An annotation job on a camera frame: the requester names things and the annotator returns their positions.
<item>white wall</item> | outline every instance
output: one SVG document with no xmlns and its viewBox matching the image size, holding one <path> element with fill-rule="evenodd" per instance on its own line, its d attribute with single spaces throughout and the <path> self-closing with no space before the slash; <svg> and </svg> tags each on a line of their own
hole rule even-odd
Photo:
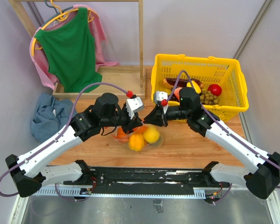
<svg viewBox="0 0 280 224">
<path fill-rule="evenodd" d="M 30 37 L 7 0 L 0 1 L 0 176 L 5 158 L 38 145 L 30 134 L 36 102 L 45 89 L 29 56 Z M 10 176 L 1 184 L 4 193 L 16 188 Z M 7 223 L 15 197 L 0 196 L 0 224 Z"/>
<path fill-rule="evenodd" d="M 274 1 L 239 60 L 248 85 L 245 118 L 253 143 L 280 153 L 280 0 Z"/>
<path fill-rule="evenodd" d="M 144 63 L 158 53 L 233 57 L 263 0 L 144 0 Z M 62 9 L 73 3 L 56 3 Z M 137 2 L 92 2 L 105 29 L 104 54 L 121 64 L 139 61 Z M 54 9 L 37 2 L 44 20 Z"/>
</svg>

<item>wooden frame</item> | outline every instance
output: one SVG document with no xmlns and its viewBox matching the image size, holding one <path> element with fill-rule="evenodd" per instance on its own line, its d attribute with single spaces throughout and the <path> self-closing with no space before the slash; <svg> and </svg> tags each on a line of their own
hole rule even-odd
<svg viewBox="0 0 280 224">
<path fill-rule="evenodd" d="M 18 15 L 25 29 L 32 37 L 36 32 L 36 27 L 33 25 L 21 3 L 24 1 L 43 2 L 43 0 L 9 0 L 9 3 L 14 8 L 14 11 Z M 141 98 L 145 98 L 145 69 L 143 66 L 143 0 L 54 0 L 54 2 L 138 2 L 140 65 L 100 67 L 98 72 L 102 74 L 103 82 L 112 82 L 125 90 L 133 91 L 134 94 Z M 82 97 L 96 99 L 101 96 L 102 90 L 116 93 L 119 98 L 126 97 L 124 93 L 117 92 L 111 87 L 97 88 L 90 93 L 83 93 Z M 76 98 L 77 95 L 78 93 L 64 93 L 61 84 L 56 84 L 53 92 L 53 96 L 56 98 Z"/>
</svg>

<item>yellow basket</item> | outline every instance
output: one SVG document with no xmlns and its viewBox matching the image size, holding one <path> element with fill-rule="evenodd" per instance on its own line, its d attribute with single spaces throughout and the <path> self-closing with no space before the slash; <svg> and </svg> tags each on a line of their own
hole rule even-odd
<svg viewBox="0 0 280 224">
<path fill-rule="evenodd" d="M 170 94 L 170 90 L 163 87 L 161 82 L 164 78 L 177 78 L 181 70 L 186 70 L 191 78 L 199 79 L 206 90 L 211 84 L 221 86 L 219 105 L 206 105 L 205 108 L 222 121 L 226 122 L 239 112 L 248 110 L 247 85 L 239 62 L 236 59 L 226 58 L 157 54 L 151 75 L 152 101 L 156 91 Z M 185 74 L 182 74 L 181 78 L 187 79 Z M 169 101 L 169 105 L 179 103 Z"/>
</svg>

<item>green tank top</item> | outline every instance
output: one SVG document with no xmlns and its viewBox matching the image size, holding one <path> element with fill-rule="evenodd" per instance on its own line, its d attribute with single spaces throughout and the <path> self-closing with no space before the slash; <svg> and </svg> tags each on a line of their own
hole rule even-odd
<svg viewBox="0 0 280 224">
<path fill-rule="evenodd" d="M 58 29 L 40 29 L 35 38 L 47 56 L 48 72 L 59 78 L 64 92 L 80 92 L 102 81 L 102 75 L 95 71 L 95 40 L 88 27 L 87 8 L 79 8 L 73 20 Z"/>
</svg>

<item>red tomato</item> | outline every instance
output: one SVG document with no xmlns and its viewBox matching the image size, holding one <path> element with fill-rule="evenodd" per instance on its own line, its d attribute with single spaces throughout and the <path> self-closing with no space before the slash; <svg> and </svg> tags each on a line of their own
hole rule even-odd
<svg viewBox="0 0 280 224">
<path fill-rule="evenodd" d="M 214 94 L 217 97 L 220 96 L 222 93 L 222 88 L 217 84 L 210 85 L 207 90 L 210 91 L 212 94 Z"/>
</svg>

